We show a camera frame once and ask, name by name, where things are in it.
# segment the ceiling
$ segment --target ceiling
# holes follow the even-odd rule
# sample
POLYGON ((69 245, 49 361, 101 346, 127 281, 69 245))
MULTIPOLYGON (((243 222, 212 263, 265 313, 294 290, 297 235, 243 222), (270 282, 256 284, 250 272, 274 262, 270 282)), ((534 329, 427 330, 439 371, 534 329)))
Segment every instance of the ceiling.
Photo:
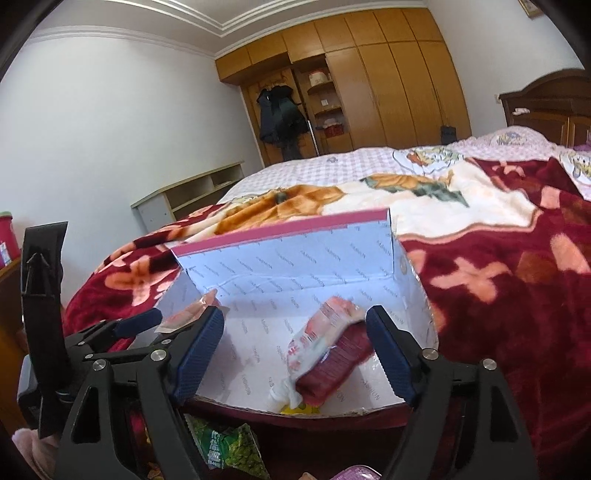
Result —
POLYGON ((31 39, 135 35, 220 57, 256 38, 314 18, 360 9, 422 6, 422 0, 64 0, 31 39))

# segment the picture frame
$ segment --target picture frame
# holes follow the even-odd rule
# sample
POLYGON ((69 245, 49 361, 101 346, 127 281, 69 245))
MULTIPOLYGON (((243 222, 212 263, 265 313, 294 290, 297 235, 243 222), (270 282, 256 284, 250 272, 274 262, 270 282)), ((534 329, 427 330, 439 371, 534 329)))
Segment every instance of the picture frame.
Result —
POLYGON ((536 18, 541 15, 544 15, 544 12, 540 9, 540 7, 536 6, 531 0, 519 0, 521 7, 525 11, 528 17, 536 18))

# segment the pink checkered bedsheet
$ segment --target pink checkered bedsheet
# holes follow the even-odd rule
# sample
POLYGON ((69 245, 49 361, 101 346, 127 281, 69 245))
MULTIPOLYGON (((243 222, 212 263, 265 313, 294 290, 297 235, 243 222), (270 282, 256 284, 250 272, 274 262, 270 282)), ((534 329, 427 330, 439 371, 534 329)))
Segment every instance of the pink checkered bedsheet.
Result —
MULTIPOLYGON (((551 157, 560 158, 568 152, 574 153, 573 150, 549 142, 541 133, 527 127, 503 128, 483 137, 470 137, 447 148, 465 157, 494 161, 548 160, 551 157)), ((220 203, 298 184, 340 185, 374 173, 408 173, 400 170, 394 152, 389 147, 360 148, 344 154, 276 164, 240 181, 220 203)), ((569 171, 568 165, 563 166, 572 176, 572 169, 569 171)), ((591 187, 587 188, 579 181, 575 184, 585 198, 591 199, 591 187)))

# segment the pink package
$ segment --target pink package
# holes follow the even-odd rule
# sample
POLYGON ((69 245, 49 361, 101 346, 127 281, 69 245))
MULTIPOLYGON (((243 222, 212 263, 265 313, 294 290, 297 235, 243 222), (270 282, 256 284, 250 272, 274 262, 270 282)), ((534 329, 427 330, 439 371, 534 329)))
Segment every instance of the pink package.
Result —
POLYGON ((269 391, 270 408, 322 405, 373 352, 363 320, 365 312, 351 301, 324 302, 288 345, 287 377, 269 391))
POLYGON ((379 480, 381 475, 368 466, 355 465, 343 470, 330 480, 379 480))

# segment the silver screw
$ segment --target silver screw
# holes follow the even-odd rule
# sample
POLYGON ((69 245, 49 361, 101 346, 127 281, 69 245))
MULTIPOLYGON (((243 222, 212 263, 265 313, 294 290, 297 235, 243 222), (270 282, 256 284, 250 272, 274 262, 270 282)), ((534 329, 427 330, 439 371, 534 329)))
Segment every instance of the silver screw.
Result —
POLYGON ((150 354, 150 358, 155 362, 160 362, 166 358, 166 350, 154 350, 150 354))
POLYGON ((496 362, 492 358, 485 358, 482 361, 482 366, 487 370, 496 370, 496 362))
POLYGON ((92 369, 95 372, 98 372, 99 370, 103 370, 104 367, 107 366, 107 362, 104 358, 99 358, 97 361, 95 361, 95 363, 92 364, 92 369))
POLYGON ((434 348, 424 348, 423 358, 426 358, 427 360, 437 360, 439 358, 439 352, 434 348))

